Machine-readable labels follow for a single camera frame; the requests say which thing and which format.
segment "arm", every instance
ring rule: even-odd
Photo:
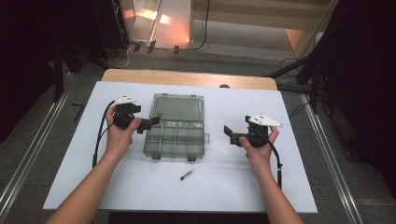
[[[271,127],[269,140],[274,143],[278,135],[277,128]],[[253,174],[259,182],[270,223],[303,223],[272,175],[271,147],[266,144],[263,147],[255,148],[250,145],[246,137],[241,137],[239,141],[247,151],[247,158]]]
[[[106,114],[107,124],[113,123],[112,106]],[[64,200],[46,223],[91,223],[105,194],[108,182],[129,145],[141,119],[135,118],[126,130],[111,125],[107,130],[106,151],[102,159]]]

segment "human hand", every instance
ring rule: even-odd
[[[127,129],[122,130],[113,124],[113,114],[116,111],[116,106],[111,106],[106,113],[107,125],[111,125],[107,130],[107,144],[106,151],[102,157],[103,159],[108,159],[118,163],[125,152],[127,151],[129,145],[132,144],[132,134],[139,127],[141,118],[134,118]]]
[[[271,143],[274,143],[277,136],[279,135],[279,130],[276,127],[270,127],[271,133],[268,136],[268,139]],[[251,169],[256,178],[261,181],[264,176],[272,175],[271,173],[271,146],[269,144],[265,144],[262,147],[253,147],[246,137],[240,137],[239,141],[247,152],[247,158],[250,162]]]

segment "pen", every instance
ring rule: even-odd
[[[193,173],[194,173],[194,169],[188,171],[186,174],[184,174],[184,175],[180,178],[180,180],[183,180],[184,178],[189,177],[189,176],[192,175]]]

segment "forearm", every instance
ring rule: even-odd
[[[91,223],[116,165],[113,161],[99,161],[47,223]]]
[[[281,188],[275,182],[270,170],[263,172],[258,180],[271,224],[303,223]]]

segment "white tabletop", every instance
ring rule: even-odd
[[[122,211],[262,212],[259,185],[245,150],[230,145],[227,125],[247,133],[245,115],[263,113],[283,123],[275,142],[282,168],[282,187],[297,212],[318,210],[299,149],[279,91],[236,90],[190,86],[97,82],[76,133],[55,177],[44,209],[56,209],[92,168],[92,155],[106,106],[123,94],[132,95],[148,118],[154,93],[196,94],[205,97],[205,132],[210,135],[205,155],[196,162],[182,159],[154,161],[143,153],[146,132],[135,133],[134,143],[114,172],[100,209]],[[98,160],[106,145],[102,138]],[[271,160],[276,177],[276,158]],[[195,173],[180,181],[189,170]]]

